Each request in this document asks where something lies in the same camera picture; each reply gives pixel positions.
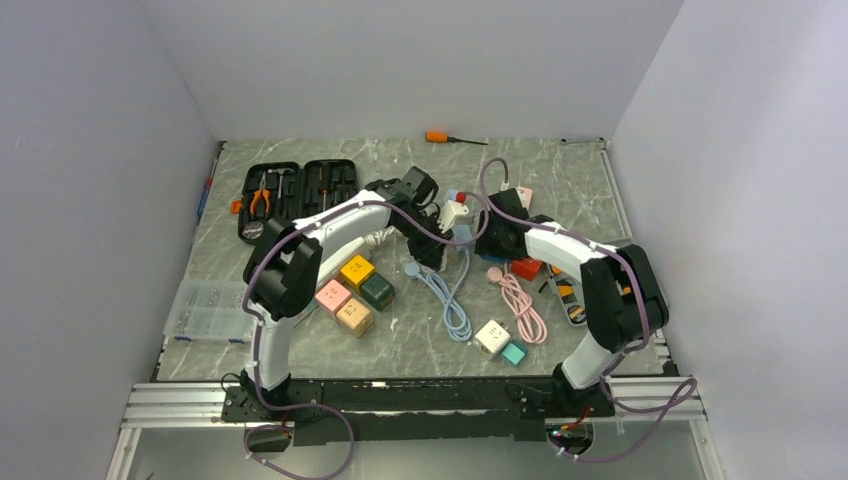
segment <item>screwdriver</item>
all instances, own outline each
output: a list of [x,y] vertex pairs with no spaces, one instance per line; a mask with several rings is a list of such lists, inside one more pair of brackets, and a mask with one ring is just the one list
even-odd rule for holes
[[424,134],[424,139],[431,143],[473,143],[474,145],[488,145],[483,142],[472,142],[471,140],[463,140],[461,138],[449,137],[448,134],[442,132],[427,132]]
[[327,210],[327,190],[330,189],[329,163],[322,163],[321,170],[318,170],[318,188],[321,190],[321,193],[324,194],[324,210]]

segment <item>pink cube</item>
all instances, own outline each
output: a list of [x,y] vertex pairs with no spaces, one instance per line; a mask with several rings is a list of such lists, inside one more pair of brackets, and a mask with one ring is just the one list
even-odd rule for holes
[[350,300],[352,295],[344,285],[336,280],[330,280],[321,291],[315,294],[315,299],[318,300],[321,308],[331,317],[336,318],[336,312]]

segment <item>pliers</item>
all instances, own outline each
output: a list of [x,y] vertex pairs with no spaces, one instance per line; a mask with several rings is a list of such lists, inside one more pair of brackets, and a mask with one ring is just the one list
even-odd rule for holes
[[253,192],[253,200],[250,202],[250,214],[254,217],[256,216],[256,206],[259,205],[260,200],[265,201],[263,217],[268,215],[268,211],[271,210],[271,191],[265,188],[265,175],[266,172],[262,172],[262,180],[259,181],[259,190]]

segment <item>black tool case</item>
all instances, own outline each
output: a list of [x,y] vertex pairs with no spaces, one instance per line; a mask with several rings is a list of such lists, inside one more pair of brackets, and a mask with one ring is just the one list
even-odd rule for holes
[[[342,203],[359,192],[356,166],[347,159],[311,160],[305,165],[295,162],[260,163],[247,170],[242,186],[241,206],[238,210],[238,237],[253,245],[261,227],[272,217],[282,216],[286,220],[310,217],[324,211],[324,194],[321,192],[321,169],[327,172],[327,209]],[[251,213],[251,203],[259,190],[265,174],[265,189],[269,192],[268,212],[264,211],[264,198]],[[248,236],[245,226],[254,223]]]

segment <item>wall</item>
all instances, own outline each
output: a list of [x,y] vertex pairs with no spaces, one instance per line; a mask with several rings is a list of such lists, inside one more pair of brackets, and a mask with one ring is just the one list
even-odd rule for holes
[[215,142],[135,1],[6,1],[0,45],[0,478],[103,478]]
[[141,0],[224,139],[609,137],[682,0]]
[[848,4],[686,2],[613,138],[729,478],[846,478]]

